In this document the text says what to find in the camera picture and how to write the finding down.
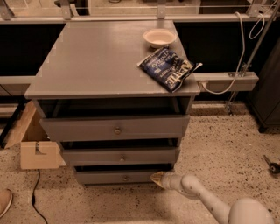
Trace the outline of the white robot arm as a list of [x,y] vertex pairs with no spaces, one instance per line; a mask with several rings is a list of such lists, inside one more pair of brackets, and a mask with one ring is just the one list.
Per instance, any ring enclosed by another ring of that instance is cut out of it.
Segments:
[[181,176],[171,171],[160,171],[152,174],[150,179],[166,190],[200,200],[219,224],[275,224],[269,210],[259,201],[241,198],[229,206],[208,191],[193,175]]

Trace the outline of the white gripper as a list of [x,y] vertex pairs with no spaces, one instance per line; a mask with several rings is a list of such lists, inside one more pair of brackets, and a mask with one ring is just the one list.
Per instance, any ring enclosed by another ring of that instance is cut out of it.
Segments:
[[150,175],[150,179],[161,188],[182,191],[182,176],[170,171],[159,171]]

